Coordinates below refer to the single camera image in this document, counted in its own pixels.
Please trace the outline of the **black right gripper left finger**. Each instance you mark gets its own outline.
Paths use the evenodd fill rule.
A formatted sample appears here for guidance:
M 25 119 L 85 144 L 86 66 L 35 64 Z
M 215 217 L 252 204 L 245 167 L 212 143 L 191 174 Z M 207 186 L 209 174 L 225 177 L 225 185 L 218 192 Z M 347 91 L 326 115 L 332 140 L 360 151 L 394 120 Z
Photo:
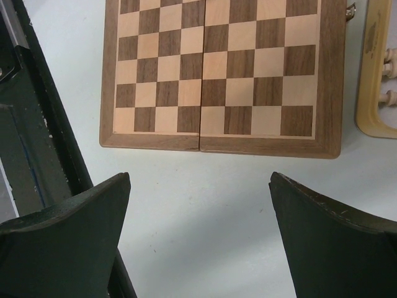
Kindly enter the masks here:
M 107 297 L 130 197 L 119 173 L 1 224 L 1 297 Z

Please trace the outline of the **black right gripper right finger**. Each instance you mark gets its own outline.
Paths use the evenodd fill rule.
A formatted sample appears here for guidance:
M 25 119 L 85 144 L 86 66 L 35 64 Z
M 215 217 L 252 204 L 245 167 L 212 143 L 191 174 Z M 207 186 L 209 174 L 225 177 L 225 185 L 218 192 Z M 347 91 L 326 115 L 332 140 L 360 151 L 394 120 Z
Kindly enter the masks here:
M 274 172 L 272 205 L 297 297 L 396 297 L 396 222 Z

